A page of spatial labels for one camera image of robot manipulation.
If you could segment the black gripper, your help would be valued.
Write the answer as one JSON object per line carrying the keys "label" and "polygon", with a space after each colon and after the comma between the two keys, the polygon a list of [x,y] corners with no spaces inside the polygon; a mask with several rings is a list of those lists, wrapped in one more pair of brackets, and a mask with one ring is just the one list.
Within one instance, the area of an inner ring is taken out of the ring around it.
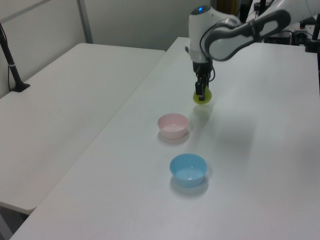
{"label": "black gripper", "polygon": [[213,71],[213,61],[209,60],[206,62],[192,62],[192,67],[197,81],[195,83],[195,94],[199,101],[205,100],[205,89],[209,88],[210,76]]}

